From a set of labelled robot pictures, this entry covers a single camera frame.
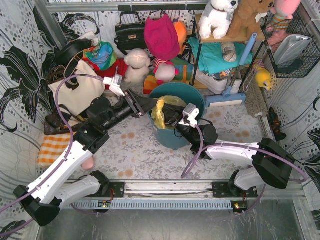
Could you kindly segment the yellow plastic trash bag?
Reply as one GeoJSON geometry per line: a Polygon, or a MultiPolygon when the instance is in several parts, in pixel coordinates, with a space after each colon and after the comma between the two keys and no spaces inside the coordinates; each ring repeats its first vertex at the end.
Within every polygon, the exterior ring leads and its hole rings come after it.
{"type": "Polygon", "coordinates": [[[175,115],[182,112],[187,104],[179,97],[172,95],[165,95],[156,98],[156,106],[151,110],[151,118],[158,129],[171,129],[170,121],[175,122],[175,115]]]}

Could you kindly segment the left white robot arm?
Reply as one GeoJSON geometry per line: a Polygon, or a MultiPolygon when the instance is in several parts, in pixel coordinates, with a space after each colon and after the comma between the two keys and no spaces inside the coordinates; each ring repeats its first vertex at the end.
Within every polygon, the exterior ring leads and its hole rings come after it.
{"type": "Polygon", "coordinates": [[[58,216],[64,206],[87,196],[109,193],[110,180],[100,171],[93,171],[68,187],[63,185],[108,141],[110,129],[128,117],[144,116],[156,104],[157,100],[140,96],[131,89],[115,105],[105,97],[94,99],[87,109],[88,120],[75,134],[71,134],[70,144],[54,164],[29,185],[19,185],[14,190],[23,209],[44,227],[58,216]]]}

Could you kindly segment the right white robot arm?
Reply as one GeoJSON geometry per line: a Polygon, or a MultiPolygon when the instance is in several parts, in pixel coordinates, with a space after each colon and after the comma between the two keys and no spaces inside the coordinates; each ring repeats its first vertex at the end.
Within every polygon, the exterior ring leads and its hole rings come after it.
{"type": "Polygon", "coordinates": [[[191,172],[199,159],[227,159],[249,166],[232,174],[228,188],[233,195],[264,184],[281,190],[287,188],[295,160],[270,138],[254,143],[221,141],[213,124],[198,124],[199,109],[191,103],[186,107],[165,104],[162,111],[165,126],[172,127],[186,139],[194,154],[182,172],[182,178],[191,172]]]}

